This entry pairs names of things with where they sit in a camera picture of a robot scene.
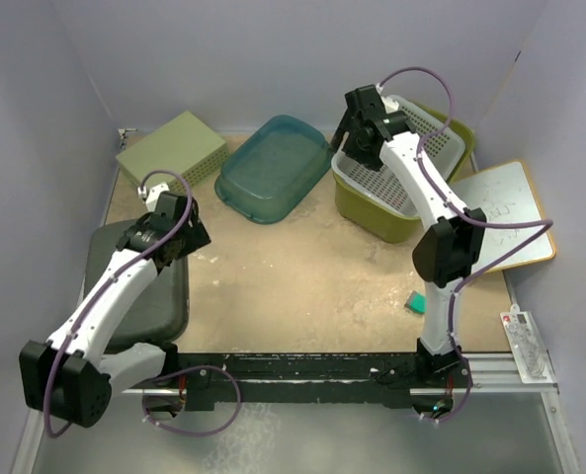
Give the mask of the pale green perforated basket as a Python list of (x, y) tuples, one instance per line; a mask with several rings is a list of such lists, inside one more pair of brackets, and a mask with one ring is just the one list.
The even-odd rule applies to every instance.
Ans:
[(225, 140), (184, 112), (117, 155), (122, 174), (139, 186), (154, 170), (180, 174), (193, 189), (217, 172), (229, 156)]

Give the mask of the white perforated basket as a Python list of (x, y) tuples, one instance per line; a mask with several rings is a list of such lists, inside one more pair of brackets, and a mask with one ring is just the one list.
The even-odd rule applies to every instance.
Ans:
[[(444, 115), (438, 115), (400, 96), (392, 95), (390, 98), (408, 115), (419, 135), (437, 131), (446, 120)], [(425, 143), (424, 150), (445, 180), (455, 174), (464, 153), (469, 153), (464, 139), (450, 127), (440, 135), (431, 137)], [(341, 150), (333, 156), (331, 165), (336, 177), (384, 210), (408, 218), (417, 217), (407, 192), (386, 166), (382, 166), (379, 171), (370, 170), (347, 157)]]

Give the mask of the teal plastic tub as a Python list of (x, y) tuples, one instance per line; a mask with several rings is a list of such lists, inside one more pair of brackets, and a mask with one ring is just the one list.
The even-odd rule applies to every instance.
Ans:
[(269, 119), (223, 163), (217, 197), (248, 220), (284, 219), (330, 168), (324, 135), (287, 115)]

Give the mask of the grey plastic tub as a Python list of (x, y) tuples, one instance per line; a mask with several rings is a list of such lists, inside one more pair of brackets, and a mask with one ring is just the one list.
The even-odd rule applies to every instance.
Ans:
[[(125, 220), (97, 229), (87, 255), (84, 292), (99, 280), (122, 234), (134, 221)], [(113, 333), (106, 352), (117, 354), (136, 343), (161, 346), (175, 341), (189, 322), (189, 274), (185, 259), (175, 261), (140, 294)]]

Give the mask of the large olive green container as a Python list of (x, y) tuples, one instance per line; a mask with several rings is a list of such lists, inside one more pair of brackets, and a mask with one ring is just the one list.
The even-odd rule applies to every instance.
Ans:
[[(453, 119), (449, 127), (464, 139), (469, 151), (469, 153), (464, 153), (463, 160), (460, 162), (455, 174), (449, 180), (446, 180), (451, 183), (456, 180), (463, 163), (472, 154), (476, 139), (473, 131), (459, 120)], [(341, 178), (335, 176), (334, 172), (333, 177), (336, 182), (335, 203), (339, 213), (379, 239), (390, 244), (404, 242), (420, 225), (418, 215), (417, 217), (408, 218), (397, 215), (392, 211), (384, 210), (378, 204), (345, 184)]]

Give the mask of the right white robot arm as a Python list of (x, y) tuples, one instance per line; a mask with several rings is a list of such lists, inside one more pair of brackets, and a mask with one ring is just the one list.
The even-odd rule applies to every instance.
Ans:
[(465, 368), (455, 330), (456, 309), (480, 255), (486, 217), (451, 190), (426, 155), (424, 138), (408, 115), (383, 99), (376, 86), (346, 93), (345, 102), (331, 140), (333, 150), (374, 171), (386, 167), (405, 189), (423, 225), (424, 234), (412, 251), (426, 295), (415, 371), (423, 384), (438, 386)]

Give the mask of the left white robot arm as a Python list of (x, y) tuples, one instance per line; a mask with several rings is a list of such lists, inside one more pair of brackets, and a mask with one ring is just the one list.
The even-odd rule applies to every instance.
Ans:
[(148, 379), (168, 387), (179, 377), (179, 362), (163, 346), (139, 342), (118, 354), (106, 352), (140, 295), (210, 242), (190, 190), (176, 194), (158, 185), (141, 187), (139, 194), (147, 211), (123, 234), (93, 288), (45, 342), (29, 341), (21, 349), (25, 401), (42, 412), (50, 437), (59, 435), (52, 418), (90, 428), (114, 396)]

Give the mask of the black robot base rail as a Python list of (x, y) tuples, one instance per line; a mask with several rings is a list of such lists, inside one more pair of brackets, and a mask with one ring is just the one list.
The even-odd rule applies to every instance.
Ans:
[(162, 381), (137, 383), (146, 395), (177, 390), (185, 376), (185, 409), (217, 403), (375, 404), (435, 412), (439, 399), (472, 385), (467, 361), (455, 354), (415, 353), (177, 353)]

